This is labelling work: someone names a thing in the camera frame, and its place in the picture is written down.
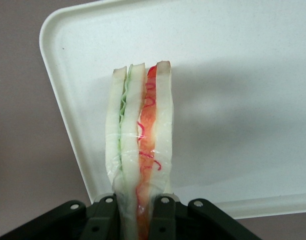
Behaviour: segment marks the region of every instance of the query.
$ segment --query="plastic tray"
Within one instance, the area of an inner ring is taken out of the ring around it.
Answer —
[[[52,13],[40,49],[91,201],[112,191],[113,69],[169,60],[181,202],[235,218],[306,212],[306,1],[92,2]]]

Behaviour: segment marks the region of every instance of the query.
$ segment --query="metal screw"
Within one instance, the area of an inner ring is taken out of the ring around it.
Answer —
[[[113,202],[113,201],[114,201],[114,200],[113,200],[111,197],[105,199],[105,202],[108,203],[108,204],[111,203],[111,202]]]
[[[167,197],[163,197],[161,199],[161,202],[164,203],[164,204],[167,204],[167,203],[169,203],[169,199]]]
[[[74,210],[74,209],[77,209],[78,207],[79,207],[78,204],[73,204],[70,208],[71,208],[72,210]]]
[[[194,205],[197,207],[202,207],[203,203],[201,201],[194,201]]]

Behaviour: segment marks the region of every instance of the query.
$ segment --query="plastic wrap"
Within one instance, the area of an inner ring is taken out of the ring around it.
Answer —
[[[170,63],[114,70],[106,117],[106,169],[123,238],[148,237],[152,201],[170,193],[173,101]]]

